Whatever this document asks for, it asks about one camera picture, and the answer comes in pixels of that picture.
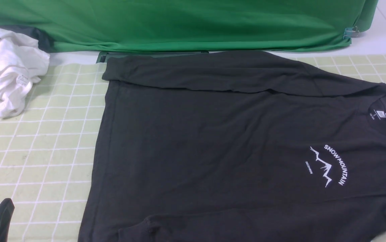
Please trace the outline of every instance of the size label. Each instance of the size label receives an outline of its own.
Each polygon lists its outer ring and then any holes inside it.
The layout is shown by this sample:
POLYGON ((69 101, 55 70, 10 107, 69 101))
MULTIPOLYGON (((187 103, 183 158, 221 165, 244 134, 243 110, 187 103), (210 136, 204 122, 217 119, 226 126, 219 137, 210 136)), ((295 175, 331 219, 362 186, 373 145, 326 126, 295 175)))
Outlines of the size label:
POLYGON ((385 118, 385 117, 386 117, 386 114, 385 114, 383 111, 377 111, 377 115, 378 115, 380 118, 385 118))
POLYGON ((28 78, 26 78, 24 75, 19 75, 16 78, 16 84, 20 85, 21 87, 27 86, 29 82, 30 81, 28 80, 28 78))

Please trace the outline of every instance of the grid pattern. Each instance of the grid pattern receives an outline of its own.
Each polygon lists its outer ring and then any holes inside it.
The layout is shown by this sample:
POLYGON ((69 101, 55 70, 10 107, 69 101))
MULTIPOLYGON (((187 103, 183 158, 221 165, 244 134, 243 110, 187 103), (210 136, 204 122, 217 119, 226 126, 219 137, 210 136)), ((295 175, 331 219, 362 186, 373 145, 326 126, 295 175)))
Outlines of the grid pattern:
MULTIPOLYGON (((386 55, 297 58, 328 72, 386 83, 386 55)), ((9 242, 76 241, 105 107, 106 64, 50 67, 25 111, 0 120, 0 202, 16 206, 9 242)), ((386 233, 374 242, 386 242, 386 233)))

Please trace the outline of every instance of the green cloth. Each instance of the green cloth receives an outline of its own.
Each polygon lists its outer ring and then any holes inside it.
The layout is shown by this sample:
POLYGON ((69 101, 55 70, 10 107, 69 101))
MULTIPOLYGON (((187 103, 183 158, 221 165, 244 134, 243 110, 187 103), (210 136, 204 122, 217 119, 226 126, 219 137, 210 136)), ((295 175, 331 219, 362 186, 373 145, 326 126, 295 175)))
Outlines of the green cloth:
POLYGON ((273 49, 348 46, 378 0, 0 0, 0 25, 46 31, 54 51, 273 49))

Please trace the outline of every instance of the t-shirt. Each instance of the t-shirt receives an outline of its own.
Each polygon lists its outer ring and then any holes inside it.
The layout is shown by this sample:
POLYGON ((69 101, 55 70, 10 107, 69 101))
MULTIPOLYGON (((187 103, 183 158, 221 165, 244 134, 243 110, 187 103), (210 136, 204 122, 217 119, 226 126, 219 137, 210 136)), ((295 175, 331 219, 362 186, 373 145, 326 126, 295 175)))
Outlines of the t-shirt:
POLYGON ((386 84, 261 51, 112 58, 80 242, 368 242, 386 84))

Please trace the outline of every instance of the mountain logo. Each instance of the mountain logo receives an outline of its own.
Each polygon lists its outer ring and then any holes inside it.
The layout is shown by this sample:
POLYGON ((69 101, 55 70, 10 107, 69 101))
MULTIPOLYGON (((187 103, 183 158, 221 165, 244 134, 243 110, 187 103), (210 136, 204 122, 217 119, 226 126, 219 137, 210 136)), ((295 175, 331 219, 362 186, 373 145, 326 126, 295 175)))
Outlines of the mountain logo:
POLYGON ((323 177, 327 179, 326 186, 325 186, 325 187, 327 187, 329 185, 329 183, 332 181, 332 179, 330 177, 328 177, 328 173, 330 172, 332 165, 323 161, 322 159, 320 159, 319 158, 320 153, 318 151, 314 150, 312 147, 310 147, 310 150, 312 150, 314 153, 316 153, 316 161, 319 161, 319 162, 324 164, 324 167, 321 167, 321 169, 324 170, 323 177))

